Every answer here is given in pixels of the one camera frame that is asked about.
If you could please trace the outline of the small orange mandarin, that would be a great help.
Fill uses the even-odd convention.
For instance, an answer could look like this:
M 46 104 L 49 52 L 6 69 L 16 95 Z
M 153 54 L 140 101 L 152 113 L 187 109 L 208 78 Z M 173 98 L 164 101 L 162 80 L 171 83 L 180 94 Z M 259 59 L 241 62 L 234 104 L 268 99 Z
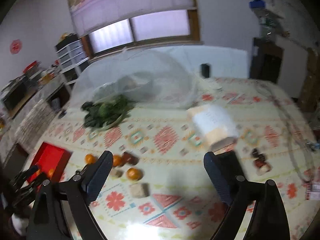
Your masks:
M 92 154 L 87 154 L 87 155 L 85 156 L 85 163 L 86 163 L 87 165 L 93 164 L 93 163 L 95 163 L 96 161 L 97 161 L 96 156 L 94 156 L 94 155 L 92 155 Z

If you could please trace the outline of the dark round plum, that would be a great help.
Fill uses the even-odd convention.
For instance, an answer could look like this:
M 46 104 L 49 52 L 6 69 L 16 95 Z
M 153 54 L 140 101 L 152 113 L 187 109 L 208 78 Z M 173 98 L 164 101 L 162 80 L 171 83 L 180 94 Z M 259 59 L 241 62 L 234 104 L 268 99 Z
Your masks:
M 251 152 L 251 156 L 255 159 L 259 158 L 260 151 L 257 148 L 254 148 Z

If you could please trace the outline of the glossy red jujube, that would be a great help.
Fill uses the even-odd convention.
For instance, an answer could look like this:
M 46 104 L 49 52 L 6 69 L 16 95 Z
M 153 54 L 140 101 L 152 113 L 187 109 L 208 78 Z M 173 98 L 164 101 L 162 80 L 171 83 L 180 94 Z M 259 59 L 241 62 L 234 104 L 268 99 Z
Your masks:
M 121 157 L 124 163 L 131 166 L 137 165 L 139 162 L 139 158 L 129 152 L 124 152 Z

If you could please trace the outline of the small white cake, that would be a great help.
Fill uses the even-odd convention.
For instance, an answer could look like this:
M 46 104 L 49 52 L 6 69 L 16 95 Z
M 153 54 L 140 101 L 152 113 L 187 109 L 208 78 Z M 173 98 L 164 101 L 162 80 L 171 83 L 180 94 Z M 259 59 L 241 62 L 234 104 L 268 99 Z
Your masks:
M 257 175 L 262 176 L 262 175 L 266 174 L 269 171 L 271 171 L 270 166 L 264 165 L 264 166 L 258 168 Z

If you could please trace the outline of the large orange mandarin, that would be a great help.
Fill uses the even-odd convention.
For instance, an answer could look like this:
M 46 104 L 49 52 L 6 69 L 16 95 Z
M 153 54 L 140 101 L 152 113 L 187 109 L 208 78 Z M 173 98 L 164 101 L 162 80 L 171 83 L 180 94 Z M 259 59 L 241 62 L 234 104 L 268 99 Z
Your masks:
M 129 168 L 126 172 L 126 176 L 131 181 L 138 181 L 143 178 L 143 172 L 137 168 Z

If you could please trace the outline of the large white cake piece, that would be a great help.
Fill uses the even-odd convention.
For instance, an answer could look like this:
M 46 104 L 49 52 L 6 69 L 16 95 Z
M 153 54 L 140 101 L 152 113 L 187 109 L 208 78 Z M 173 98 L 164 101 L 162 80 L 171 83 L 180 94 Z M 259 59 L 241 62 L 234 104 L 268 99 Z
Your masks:
M 146 183 L 135 183 L 130 185 L 130 194 L 133 198 L 145 198 L 149 194 L 149 186 Z

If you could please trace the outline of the black smartphone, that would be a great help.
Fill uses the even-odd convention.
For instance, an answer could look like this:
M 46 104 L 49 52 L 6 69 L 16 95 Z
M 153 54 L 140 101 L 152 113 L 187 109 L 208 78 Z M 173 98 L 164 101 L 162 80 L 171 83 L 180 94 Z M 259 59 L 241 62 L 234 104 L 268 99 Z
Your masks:
M 235 151 L 231 150 L 217 154 L 216 158 L 225 178 L 235 179 L 237 176 L 246 177 Z

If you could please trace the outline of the red tray box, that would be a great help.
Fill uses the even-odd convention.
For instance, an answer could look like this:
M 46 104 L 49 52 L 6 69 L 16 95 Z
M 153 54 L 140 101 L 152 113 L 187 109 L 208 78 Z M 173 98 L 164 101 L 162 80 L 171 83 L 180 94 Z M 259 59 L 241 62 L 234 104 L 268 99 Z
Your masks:
M 30 167 L 36 165 L 38 171 L 27 179 L 28 184 L 30 184 L 40 172 L 44 172 L 52 182 L 58 183 L 62 178 L 63 171 L 71 155 L 71 151 L 67 149 L 43 142 L 30 165 Z

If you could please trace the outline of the patterned tablecloth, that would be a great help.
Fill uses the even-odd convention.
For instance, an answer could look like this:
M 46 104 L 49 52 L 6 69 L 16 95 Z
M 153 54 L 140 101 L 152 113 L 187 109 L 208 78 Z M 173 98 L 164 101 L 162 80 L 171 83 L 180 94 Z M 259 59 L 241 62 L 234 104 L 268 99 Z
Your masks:
M 197 103 L 224 107 L 233 117 L 239 139 L 230 146 L 251 181 L 276 182 L 283 199 L 290 237 L 299 239 L 319 210 L 307 200 L 303 180 L 313 174 L 319 181 L 319 153 L 301 146 L 315 137 L 302 113 L 277 85 L 245 79 L 216 78 L 220 92 L 200 90 Z M 224 215 L 220 201 L 203 166 L 207 152 L 185 111 L 136 107 L 118 127 L 92 132 L 83 127 L 84 112 L 69 108 L 54 119 L 40 142 L 71 151 L 62 179 L 68 180 L 85 165 L 85 156 L 105 150 L 139 158 L 142 183 L 149 196 L 133 198 L 127 178 L 108 177 L 99 197 L 90 205 L 108 239 L 209 239 Z M 259 176 L 251 156 L 260 151 L 271 171 Z

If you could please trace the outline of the plate of spinach leaves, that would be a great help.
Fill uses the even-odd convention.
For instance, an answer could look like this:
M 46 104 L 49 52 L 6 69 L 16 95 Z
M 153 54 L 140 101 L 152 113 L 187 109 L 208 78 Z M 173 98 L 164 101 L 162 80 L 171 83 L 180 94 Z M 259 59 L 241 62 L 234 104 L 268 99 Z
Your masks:
M 105 102 L 87 101 L 81 106 L 81 110 L 87 113 L 83 126 L 92 129 L 112 128 L 127 117 L 134 107 L 135 103 L 124 95 L 114 96 Z

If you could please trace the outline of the microwave oven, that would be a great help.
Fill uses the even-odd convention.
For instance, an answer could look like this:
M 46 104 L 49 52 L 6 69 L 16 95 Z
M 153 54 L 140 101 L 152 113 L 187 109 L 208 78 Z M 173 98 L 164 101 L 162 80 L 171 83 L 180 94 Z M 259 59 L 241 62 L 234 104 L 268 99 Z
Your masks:
M 8 112 L 12 111 L 26 96 L 33 95 L 36 91 L 37 85 L 26 76 L 20 76 L 1 90 L 1 103 Z

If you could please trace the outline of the grey bowl under cover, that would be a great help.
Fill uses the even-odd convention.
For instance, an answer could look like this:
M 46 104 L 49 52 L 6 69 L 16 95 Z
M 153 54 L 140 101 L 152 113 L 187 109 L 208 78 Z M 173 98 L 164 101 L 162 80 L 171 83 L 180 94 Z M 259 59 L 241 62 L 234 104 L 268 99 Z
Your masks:
M 150 72 L 135 72 L 121 77 L 117 82 L 117 91 L 125 95 L 150 92 L 153 86 L 153 75 Z

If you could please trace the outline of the black box on cabinet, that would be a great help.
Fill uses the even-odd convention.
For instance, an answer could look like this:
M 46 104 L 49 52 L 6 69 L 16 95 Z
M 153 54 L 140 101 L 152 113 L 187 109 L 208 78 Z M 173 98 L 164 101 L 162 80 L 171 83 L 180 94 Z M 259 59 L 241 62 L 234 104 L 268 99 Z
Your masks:
M 204 79 L 210 78 L 210 64 L 201 64 L 201 75 Z

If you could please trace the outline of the white mesh food cover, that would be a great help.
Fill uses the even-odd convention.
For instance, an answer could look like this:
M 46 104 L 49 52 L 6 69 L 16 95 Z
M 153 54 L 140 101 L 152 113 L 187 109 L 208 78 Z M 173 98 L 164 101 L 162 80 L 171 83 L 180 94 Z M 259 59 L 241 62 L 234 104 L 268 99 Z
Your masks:
M 123 95 L 141 107 L 188 109 L 197 98 L 191 72 L 170 54 L 125 50 L 90 64 L 76 80 L 70 107 Z

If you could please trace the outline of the white drawer unit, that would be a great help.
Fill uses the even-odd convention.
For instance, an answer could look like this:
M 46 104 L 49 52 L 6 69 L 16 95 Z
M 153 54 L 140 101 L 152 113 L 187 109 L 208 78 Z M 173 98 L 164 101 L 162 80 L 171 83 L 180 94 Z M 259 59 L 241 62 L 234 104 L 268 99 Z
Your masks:
M 68 84 L 73 85 L 90 65 L 82 41 L 76 34 L 65 34 L 55 46 L 60 71 Z

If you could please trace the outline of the water bottle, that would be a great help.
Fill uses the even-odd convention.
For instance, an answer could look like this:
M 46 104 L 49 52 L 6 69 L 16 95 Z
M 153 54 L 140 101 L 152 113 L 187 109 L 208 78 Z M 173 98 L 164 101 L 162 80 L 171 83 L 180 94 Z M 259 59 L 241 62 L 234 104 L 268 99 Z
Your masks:
M 263 0 L 252 0 L 249 2 L 249 8 L 258 18 L 260 25 L 260 38 L 266 42 L 276 41 L 276 16 L 267 8 Z

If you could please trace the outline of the red paper wall decoration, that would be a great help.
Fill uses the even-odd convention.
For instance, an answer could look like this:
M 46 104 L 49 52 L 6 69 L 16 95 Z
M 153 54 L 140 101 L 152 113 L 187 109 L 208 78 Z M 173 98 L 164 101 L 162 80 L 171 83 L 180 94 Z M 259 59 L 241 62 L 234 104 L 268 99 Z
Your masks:
M 20 39 L 13 40 L 10 45 L 10 53 L 12 55 L 18 54 L 22 49 L 22 41 Z

